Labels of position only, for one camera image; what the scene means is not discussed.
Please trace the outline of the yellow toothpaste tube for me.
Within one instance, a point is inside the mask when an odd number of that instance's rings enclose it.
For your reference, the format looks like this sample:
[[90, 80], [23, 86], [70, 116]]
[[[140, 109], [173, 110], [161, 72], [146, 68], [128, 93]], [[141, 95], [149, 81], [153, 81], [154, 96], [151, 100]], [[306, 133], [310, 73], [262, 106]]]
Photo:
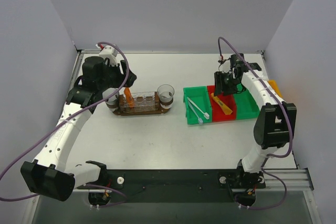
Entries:
[[212, 100], [219, 105], [221, 108], [222, 112], [225, 115], [231, 115], [232, 114], [232, 109], [230, 109], [219, 97], [215, 96], [214, 93], [211, 93], [211, 98]]

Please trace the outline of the clear acrylic toothbrush holder rack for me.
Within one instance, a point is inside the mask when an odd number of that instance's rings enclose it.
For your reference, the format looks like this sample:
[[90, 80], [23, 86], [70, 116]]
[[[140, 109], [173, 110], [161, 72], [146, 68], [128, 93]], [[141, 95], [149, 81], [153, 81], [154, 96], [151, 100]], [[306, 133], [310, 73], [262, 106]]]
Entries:
[[119, 96], [119, 108], [124, 113], [149, 112], [159, 108], [159, 99], [154, 91], [131, 93], [134, 108], [129, 108], [124, 93]]

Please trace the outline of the orange toothpaste tube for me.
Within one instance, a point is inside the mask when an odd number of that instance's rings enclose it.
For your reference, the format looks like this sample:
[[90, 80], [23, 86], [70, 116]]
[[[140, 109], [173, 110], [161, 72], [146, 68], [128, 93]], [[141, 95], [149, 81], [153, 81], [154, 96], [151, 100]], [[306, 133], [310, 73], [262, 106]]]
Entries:
[[129, 88], [124, 88], [124, 95], [129, 108], [134, 108], [134, 98]]

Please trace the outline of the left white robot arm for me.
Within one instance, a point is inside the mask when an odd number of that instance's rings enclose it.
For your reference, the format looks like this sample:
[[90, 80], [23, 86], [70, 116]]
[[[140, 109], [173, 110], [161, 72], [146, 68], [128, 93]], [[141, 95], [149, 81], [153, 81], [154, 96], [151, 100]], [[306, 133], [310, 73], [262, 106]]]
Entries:
[[91, 56], [82, 64], [82, 74], [75, 80], [66, 98], [63, 112], [42, 150], [32, 162], [24, 162], [20, 173], [32, 193], [59, 201], [87, 183], [96, 188], [106, 185], [106, 166], [96, 161], [67, 167], [70, 151], [81, 129], [93, 115], [97, 105], [115, 96], [136, 80], [126, 59], [112, 64], [110, 58]]

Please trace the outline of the dark smoked plastic cup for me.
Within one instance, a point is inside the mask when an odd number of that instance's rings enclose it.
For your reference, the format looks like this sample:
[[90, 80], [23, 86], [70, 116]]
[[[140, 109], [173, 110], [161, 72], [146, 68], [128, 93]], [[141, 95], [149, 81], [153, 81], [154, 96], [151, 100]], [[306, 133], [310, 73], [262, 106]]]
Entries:
[[119, 96], [119, 91], [115, 88], [109, 88], [102, 93], [102, 98], [105, 99], [105, 103], [111, 112], [119, 108]]

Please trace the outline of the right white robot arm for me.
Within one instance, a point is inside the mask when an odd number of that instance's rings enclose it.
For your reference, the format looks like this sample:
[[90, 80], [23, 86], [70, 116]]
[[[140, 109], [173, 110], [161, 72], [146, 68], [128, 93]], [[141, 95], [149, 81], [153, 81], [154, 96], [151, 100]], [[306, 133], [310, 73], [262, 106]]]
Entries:
[[264, 78], [259, 64], [248, 63], [243, 54], [233, 54], [229, 60], [228, 72], [214, 73], [214, 94], [231, 95], [248, 91], [259, 108], [253, 129], [255, 142], [237, 165], [237, 182], [252, 184], [258, 182], [269, 158], [286, 158], [291, 154], [297, 108], [277, 94]]

